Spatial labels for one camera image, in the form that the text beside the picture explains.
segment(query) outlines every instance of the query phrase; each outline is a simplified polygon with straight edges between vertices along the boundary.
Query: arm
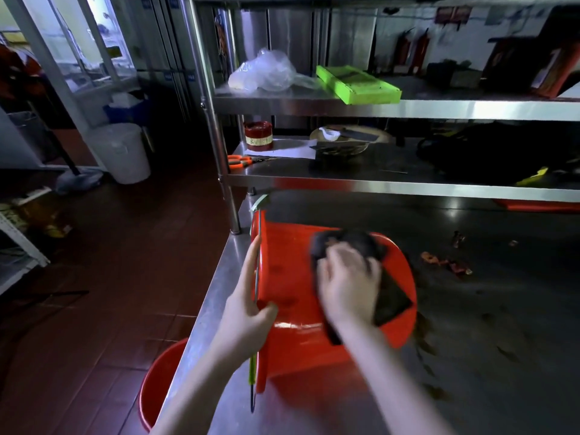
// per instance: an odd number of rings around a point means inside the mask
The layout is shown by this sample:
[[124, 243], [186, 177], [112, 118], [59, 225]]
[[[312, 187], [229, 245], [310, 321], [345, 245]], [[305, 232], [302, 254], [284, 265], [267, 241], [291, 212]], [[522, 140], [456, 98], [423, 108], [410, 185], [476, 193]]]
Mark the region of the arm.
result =
[[269, 304], [260, 311], [252, 300], [259, 248], [260, 237], [256, 237], [243, 262], [238, 285], [226, 301], [209, 349], [189, 372], [151, 435], [206, 434], [232, 374], [264, 345], [278, 307]]
[[340, 243], [319, 261], [323, 309], [337, 330], [393, 435], [453, 435], [451, 426], [406, 372], [372, 318], [381, 281], [381, 263]]

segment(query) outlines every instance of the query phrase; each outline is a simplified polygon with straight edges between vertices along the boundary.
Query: hand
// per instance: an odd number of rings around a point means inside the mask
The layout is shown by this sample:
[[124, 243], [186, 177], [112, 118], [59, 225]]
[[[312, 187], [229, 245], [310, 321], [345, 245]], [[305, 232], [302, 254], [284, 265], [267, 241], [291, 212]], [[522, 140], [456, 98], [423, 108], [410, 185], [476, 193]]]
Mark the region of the hand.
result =
[[262, 348], [278, 314], [276, 304], [270, 302], [260, 311], [252, 300], [254, 270], [261, 242], [258, 235], [248, 249], [238, 285], [226, 300], [226, 308], [212, 341], [212, 349], [230, 359], [236, 369]]
[[318, 261], [318, 290], [324, 312], [336, 328], [346, 322], [372, 324], [379, 294], [382, 266], [365, 258], [348, 243], [327, 248], [327, 258]]

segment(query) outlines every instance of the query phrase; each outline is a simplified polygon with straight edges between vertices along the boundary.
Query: person's left hand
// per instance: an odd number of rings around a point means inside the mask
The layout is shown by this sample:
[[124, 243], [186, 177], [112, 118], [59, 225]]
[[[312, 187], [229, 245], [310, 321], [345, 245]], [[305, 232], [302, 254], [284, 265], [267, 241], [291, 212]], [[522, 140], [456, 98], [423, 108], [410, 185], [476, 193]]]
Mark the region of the person's left hand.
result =
[[230, 359], [236, 368], [262, 348], [278, 314], [276, 304], [270, 302], [259, 310], [252, 300], [254, 270], [261, 242], [258, 235], [248, 249], [238, 285], [226, 300], [226, 308], [212, 341], [213, 349], [221, 357]]

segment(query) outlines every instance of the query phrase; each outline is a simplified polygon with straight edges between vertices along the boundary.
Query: jar label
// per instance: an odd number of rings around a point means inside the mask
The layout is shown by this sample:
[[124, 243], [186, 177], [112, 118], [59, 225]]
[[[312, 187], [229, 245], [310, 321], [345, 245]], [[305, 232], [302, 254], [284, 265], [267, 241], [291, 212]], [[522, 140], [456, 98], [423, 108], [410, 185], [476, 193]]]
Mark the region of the jar label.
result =
[[246, 136], [246, 143], [248, 145], [253, 146], [253, 147], [262, 147], [262, 146], [268, 145], [272, 142], [273, 142], [272, 135], [267, 136], [267, 137], [260, 137], [260, 138]]

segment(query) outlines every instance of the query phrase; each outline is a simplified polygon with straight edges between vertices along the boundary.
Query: orange scissors handle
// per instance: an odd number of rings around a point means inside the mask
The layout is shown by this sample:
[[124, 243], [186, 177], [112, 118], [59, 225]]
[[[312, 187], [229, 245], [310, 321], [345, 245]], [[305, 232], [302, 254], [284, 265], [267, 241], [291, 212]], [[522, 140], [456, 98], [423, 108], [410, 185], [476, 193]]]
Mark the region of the orange scissors handle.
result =
[[227, 164], [230, 166], [230, 169], [242, 169], [243, 167], [250, 166], [252, 163], [252, 158], [245, 155], [227, 156]]

